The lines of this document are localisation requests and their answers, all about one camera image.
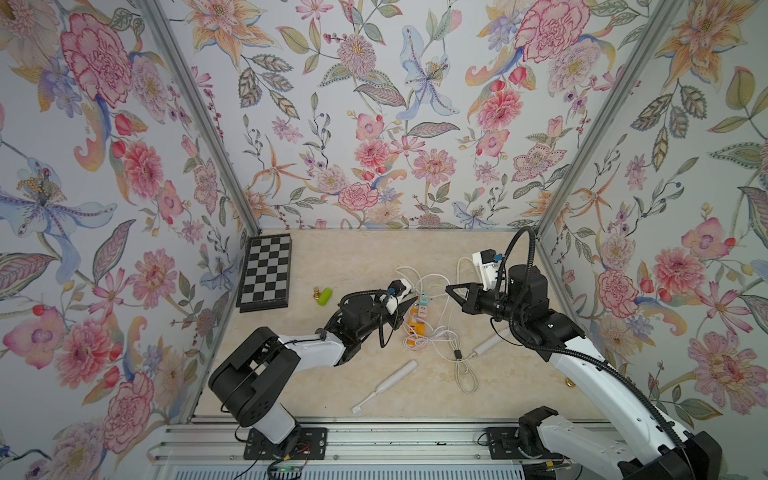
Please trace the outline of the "white electric toothbrush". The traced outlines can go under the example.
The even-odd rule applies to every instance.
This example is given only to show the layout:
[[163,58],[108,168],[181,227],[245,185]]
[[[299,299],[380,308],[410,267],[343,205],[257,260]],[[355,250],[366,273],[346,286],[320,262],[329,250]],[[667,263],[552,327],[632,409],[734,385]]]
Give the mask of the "white electric toothbrush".
[[495,333],[494,335],[486,339],[484,342],[476,346],[468,356],[468,359],[473,359],[476,357],[483,356],[499,343],[506,341],[510,336],[511,336],[511,333],[508,328],[498,331],[497,333]]
[[369,395],[367,395],[362,401],[360,401],[357,405],[355,405],[351,409],[352,414],[353,415],[360,414],[362,412],[363,406],[366,403],[368,403],[373,398],[391,389],[394,385],[402,381],[404,378],[410,375],[417,368],[418,368],[418,363],[416,360],[410,360],[407,363],[405,363],[397,371],[395,371],[394,373],[389,375],[387,378],[382,380]]

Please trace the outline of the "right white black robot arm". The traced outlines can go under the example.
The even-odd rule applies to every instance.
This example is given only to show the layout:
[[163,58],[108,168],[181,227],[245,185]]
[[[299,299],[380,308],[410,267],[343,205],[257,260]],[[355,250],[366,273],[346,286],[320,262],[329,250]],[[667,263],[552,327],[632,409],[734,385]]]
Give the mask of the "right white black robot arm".
[[663,413],[598,352],[584,331],[551,308],[548,281],[536,267],[515,265],[495,282],[449,285],[468,315],[508,325],[522,347],[569,378],[598,407],[621,439],[608,438],[539,407],[521,416],[514,443],[521,456],[562,455],[605,479],[716,479],[722,449]]

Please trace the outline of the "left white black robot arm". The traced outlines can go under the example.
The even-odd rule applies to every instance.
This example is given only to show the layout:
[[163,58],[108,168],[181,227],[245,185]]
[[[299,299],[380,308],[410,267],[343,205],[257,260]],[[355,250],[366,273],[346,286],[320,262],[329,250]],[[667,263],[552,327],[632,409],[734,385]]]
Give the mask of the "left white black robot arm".
[[279,397],[292,376],[348,363],[371,336],[385,347],[418,300],[397,280],[387,289],[343,296],[325,326],[313,334],[285,336],[259,327],[211,373],[208,388],[238,426],[255,429],[273,446],[291,445],[300,426]]

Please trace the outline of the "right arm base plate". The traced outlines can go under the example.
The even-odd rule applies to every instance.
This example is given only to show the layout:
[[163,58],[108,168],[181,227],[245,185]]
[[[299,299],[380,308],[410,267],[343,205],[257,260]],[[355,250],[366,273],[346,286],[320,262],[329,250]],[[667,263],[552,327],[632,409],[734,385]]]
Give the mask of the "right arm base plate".
[[525,444],[518,427],[488,427],[476,443],[488,450],[492,460],[565,460],[562,455],[549,452],[544,447]]

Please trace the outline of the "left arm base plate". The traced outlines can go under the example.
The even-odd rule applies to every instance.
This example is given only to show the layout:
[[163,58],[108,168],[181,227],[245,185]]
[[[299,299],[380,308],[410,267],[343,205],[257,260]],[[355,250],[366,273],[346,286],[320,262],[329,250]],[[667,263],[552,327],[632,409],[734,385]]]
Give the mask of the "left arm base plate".
[[324,460],[328,446],[328,429],[297,427],[283,441],[271,442],[252,428],[245,440],[245,460]]

